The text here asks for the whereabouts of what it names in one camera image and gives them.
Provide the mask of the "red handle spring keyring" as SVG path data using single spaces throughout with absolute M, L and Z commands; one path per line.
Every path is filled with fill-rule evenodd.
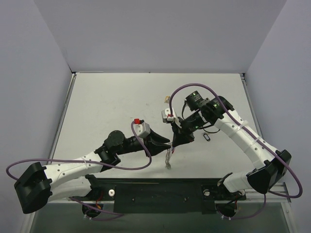
M 170 148 L 167 149 L 166 156 L 165 156 L 165 168 L 171 169 L 170 160 L 174 154 L 175 148 L 172 146 L 172 143 L 169 143 Z

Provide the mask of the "key with black tag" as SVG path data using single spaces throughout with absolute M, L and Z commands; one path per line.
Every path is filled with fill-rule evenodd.
M 202 133 L 202 136 L 207 142 L 211 141 L 211 138 L 209 137 L 209 133 Z

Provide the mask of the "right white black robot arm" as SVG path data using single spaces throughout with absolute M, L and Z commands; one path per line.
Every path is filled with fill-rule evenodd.
M 229 173 L 220 179 L 218 195 L 227 199 L 235 192 L 248 188 L 261 194 L 270 192 L 288 170 L 291 154 L 286 150 L 279 151 L 264 141 L 224 97 L 207 100 L 195 91 L 185 101 L 193 112 L 189 117 L 178 117 L 172 106 L 163 113 L 163 119 L 172 126 L 174 147 L 193 142 L 193 133 L 209 123 L 225 133 L 254 166 L 252 171 Z

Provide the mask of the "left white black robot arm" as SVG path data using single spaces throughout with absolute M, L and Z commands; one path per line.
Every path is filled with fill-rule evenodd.
M 23 213 L 29 214 L 48 203 L 55 195 L 54 188 L 84 175 L 99 173 L 116 166 L 119 154 L 144 150 L 154 156 L 169 148 L 169 139 L 154 131 L 146 136 L 126 138 L 121 131 L 112 131 L 103 145 L 94 152 L 72 162 L 42 166 L 31 164 L 15 183 L 15 190 Z

